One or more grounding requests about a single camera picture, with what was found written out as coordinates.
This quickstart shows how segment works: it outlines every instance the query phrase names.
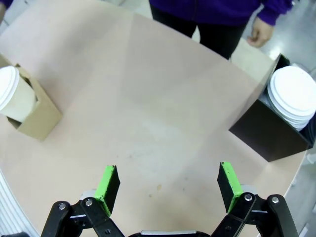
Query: person's arm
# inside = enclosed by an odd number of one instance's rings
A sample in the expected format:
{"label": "person's arm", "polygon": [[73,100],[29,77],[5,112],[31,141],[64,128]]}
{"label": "person's arm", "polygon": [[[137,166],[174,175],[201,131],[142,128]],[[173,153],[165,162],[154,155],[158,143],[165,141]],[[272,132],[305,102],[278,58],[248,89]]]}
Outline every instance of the person's arm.
{"label": "person's arm", "polygon": [[252,25],[252,36],[247,41],[251,46],[261,47],[272,37],[274,25],[281,14],[292,8],[292,0],[266,0]]}
{"label": "person's arm", "polygon": [[4,18],[5,11],[11,6],[13,0],[0,0],[0,24]]}

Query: purple jacket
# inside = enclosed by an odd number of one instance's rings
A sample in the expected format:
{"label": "purple jacket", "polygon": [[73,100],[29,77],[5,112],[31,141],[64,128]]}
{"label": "purple jacket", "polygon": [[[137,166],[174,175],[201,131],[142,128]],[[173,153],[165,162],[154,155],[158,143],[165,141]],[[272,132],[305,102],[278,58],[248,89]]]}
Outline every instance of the purple jacket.
{"label": "purple jacket", "polygon": [[6,9],[8,9],[13,3],[13,0],[0,0],[0,2],[2,2],[5,5]]}
{"label": "purple jacket", "polygon": [[150,3],[167,13],[198,23],[242,25],[263,3],[258,17],[275,25],[280,14],[292,8],[292,0],[150,0]]}

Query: black box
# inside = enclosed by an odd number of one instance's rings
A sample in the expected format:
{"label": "black box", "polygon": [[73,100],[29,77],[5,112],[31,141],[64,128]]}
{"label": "black box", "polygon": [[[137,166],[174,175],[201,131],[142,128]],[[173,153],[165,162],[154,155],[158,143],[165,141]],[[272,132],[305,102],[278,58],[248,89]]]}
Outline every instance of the black box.
{"label": "black box", "polygon": [[273,72],[289,65],[289,60],[280,55],[275,68],[267,77],[259,98],[229,129],[265,160],[273,161],[312,148],[315,138],[298,132],[271,108],[267,101],[267,84]]}

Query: wooden table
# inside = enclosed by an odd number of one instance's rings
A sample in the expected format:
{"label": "wooden table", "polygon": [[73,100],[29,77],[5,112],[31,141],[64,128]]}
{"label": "wooden table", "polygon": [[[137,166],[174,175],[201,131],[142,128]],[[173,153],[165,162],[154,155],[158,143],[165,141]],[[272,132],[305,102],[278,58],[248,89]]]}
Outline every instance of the wooden table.
{"label": "wooden table", "polygon": [[1,118],[0,167],[40,232],[54,202],[77,202],[116,164],[121,187],[112,217],[124,234],[212,233],[225,215],[220,161],[266,198],[285,194],[303,158],[267,163],[228,131],[259,82],[178,32],[110,4],[39,0],[0,37],[0,50],[64,113],[44,142]]}

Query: screw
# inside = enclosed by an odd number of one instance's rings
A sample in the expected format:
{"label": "screw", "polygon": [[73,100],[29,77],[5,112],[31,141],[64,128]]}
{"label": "screw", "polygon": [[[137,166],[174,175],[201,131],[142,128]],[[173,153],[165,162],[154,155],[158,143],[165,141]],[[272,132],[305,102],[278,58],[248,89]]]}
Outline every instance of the screw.
{"label": "screw", "polygon": [[59,205],[59,210],[64,210],[65,208],[66,208],[66,204],[61,203],[61,204]]}
{"label": "screw", "polygon": [[246,201],[251,201],[252,200],[252,196],[250,194],[246,194],[245,195],[245,199],[246,199]]}
{"label": "screw", "polygon": [[85,202],[85,205],[91,206],[91,205],[92,205],[92,200],[88,199],[88,200]]}
{"label": "screw", "polygon": [[272,202],[273,202],[273,203],[278,203],[278,198],[277,198],[277,197],[273,197],[273,198],[272,198]]}

